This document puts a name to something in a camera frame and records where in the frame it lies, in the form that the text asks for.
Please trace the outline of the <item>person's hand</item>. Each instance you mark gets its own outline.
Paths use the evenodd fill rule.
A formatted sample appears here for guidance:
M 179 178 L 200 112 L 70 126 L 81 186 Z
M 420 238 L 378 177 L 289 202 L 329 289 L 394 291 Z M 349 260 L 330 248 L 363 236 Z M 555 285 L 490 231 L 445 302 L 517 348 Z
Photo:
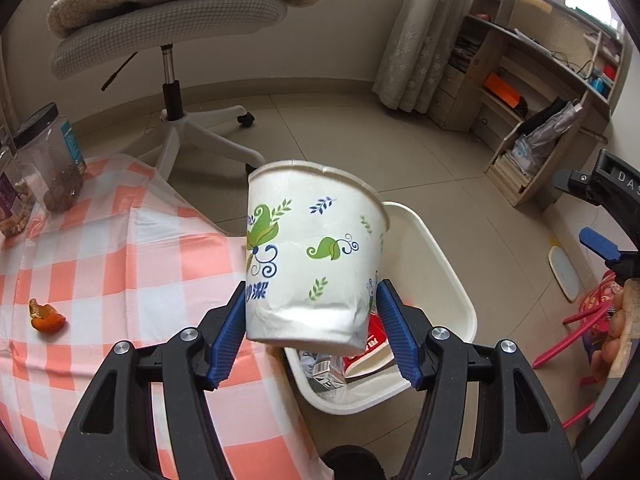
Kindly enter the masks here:
M 614 298 L 615 313 L 608 322 L 608 336 L 593 353 L 591 373 L 598 384 L 621 378 L 631 359 L 631 346 L 639 339 L 639 281 L 628 280 Z

